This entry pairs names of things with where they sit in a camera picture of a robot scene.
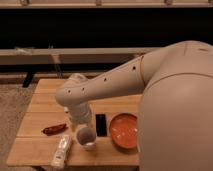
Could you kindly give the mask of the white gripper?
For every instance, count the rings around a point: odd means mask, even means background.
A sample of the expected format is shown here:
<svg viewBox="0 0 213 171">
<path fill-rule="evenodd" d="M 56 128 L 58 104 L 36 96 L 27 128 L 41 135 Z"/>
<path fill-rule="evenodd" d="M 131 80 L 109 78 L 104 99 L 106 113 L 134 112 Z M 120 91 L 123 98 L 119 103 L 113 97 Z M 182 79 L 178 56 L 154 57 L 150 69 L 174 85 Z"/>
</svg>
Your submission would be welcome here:
<svg viewBox="0 0 213 171">
<path fill-rule="evenodd" d="M 79 125 L 92 125 L 92 112 L 88 102 L 70 106 L 68 110 L 73 130 L 76 130 Z"/>
</svg>

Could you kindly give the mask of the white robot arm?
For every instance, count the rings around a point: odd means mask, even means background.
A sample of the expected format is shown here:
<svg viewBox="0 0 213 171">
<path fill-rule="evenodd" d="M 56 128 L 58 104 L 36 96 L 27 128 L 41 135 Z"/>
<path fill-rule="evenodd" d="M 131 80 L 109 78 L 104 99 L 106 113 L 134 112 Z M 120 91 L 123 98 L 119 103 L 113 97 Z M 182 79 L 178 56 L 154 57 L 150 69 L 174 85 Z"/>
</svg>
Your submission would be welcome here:
<svg viewBox="0 0 213 171">
<path fill-rule="evenodd" d="M 78 104 L 139 94 L 140 171 L 213 171 L 213 45 L 184 41 L 142 55 L 94 79 L 69 79 L 56 101 Z"/>
</svg>

